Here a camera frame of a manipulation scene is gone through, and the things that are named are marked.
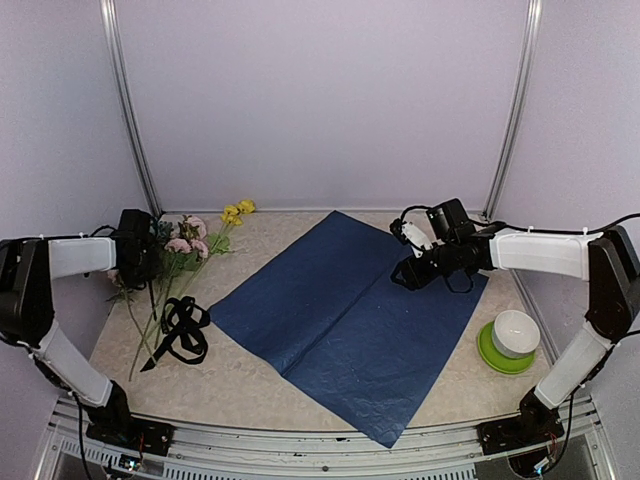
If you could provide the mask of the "blue fake rose bunch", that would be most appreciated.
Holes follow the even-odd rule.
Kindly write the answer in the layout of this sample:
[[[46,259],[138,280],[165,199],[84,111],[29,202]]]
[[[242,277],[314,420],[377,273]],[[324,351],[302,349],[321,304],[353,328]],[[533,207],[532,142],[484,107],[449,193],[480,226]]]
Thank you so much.
[[[161,220],[153,217],[151,219],[149,232],[154,239],[154,244],[158,249],[163,249],[172,239],[174,224],[171,221]]]

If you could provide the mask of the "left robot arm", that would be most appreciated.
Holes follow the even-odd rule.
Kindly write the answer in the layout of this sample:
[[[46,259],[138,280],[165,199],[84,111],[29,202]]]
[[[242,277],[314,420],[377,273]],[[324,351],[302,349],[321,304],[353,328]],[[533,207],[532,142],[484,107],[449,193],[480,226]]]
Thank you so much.
[[[91,235],[33,236],[1,242],[1,339],[27,351],[41,373],[74,397],[89,419],[86,436],[105,444],[165,456],[174,427],[134,416],[124,389],[95,369],[62,330],[55,280],[117,270],[124,289],[160,272],[157,221],[125,209],[114,229]]]

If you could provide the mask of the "black ribbon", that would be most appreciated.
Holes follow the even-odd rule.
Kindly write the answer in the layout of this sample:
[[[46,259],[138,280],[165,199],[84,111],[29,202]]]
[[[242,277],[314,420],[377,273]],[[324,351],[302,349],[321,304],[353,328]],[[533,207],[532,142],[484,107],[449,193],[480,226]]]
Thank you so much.
[[[211,324],[209,312],[200,307],[194,297],[172,297],[165,303],[162,320],[168,331],[140,372],[154,369],[165,354],[170,354],[186,365],[201,364],[209,350],[208,341],[202,332]]]

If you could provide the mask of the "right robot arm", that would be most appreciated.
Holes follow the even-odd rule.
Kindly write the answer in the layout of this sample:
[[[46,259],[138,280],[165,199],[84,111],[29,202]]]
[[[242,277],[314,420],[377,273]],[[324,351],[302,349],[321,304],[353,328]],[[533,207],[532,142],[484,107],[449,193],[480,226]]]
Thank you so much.
[[[419,210],[429,222],[425,233],[408,220]],[[456,273],[514,271],[570,278],[587,289],[583,325],[548,373],[520,400],[515,415],[478,425],[486,455],[568,438],[570,417],[559,413],[604,368],[618,344],[637,335],[639,256],[621,219],[595,229],[518,227],[504,221],[472,219],[453,198],[436,206],[411,205],[394,219],[390,233],[411,249],[391,280],[410,291]]]

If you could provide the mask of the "blue wrapping paper sheet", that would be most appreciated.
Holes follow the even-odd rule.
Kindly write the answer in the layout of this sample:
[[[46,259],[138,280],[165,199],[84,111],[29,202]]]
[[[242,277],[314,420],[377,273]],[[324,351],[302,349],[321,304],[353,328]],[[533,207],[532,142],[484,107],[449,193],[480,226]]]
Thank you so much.
[[[391,234],[332,212],[225,298],[212,321],[349,425],[392,447],[487,286],[458,272],[411,291]]]

